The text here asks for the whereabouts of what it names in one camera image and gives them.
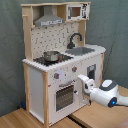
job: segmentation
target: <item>burner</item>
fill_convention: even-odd
[[[40,57],[40,58],[34,59],[33,61],[48,67],[48,66],[51,66],[51,65],[54,65],[57,63],[64,62],[69,59],[73,59],[73,57],[70,57],[67,55],[61,55],[57,61],[46,61],[46,60],[44,60],[44,57]]]

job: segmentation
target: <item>cooking pot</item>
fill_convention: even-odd
[[[58,51],[47,51],[44,52],[44,59],[46,61],[57,61],[59,60],[60,53]]]

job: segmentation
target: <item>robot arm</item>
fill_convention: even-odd
[[[82,95],[81,93],[78,95],[82,103],[85,103],[87,98],[109,108],[128,106],[128,97],[119,95],[118,84],[115,81],[105,80],[99,88],[96,87],[93,79],[89,79],[84,75],[79,75],[77,81],[82,89]]]

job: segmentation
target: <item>knob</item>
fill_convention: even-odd
[[[55,73],[55,74],[54,74],[54,78],[55,78],[55,79],[59,79],[59,74],[58,74],[58,73]]]
[[[72,68],[72,71],[73,71],[73,72],[76,72],[76,70],[77,70],[77,67],[73,67],[73,68]]]

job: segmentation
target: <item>oven handle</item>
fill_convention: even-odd
[[[69,82],[66,83],[66,84],[61,84],[61,85],[59,85],[59,87],[66,87],[66,86],[70,85],[73,81],[74,81],[74,80],[71,80],[71,81],[69,81]]]

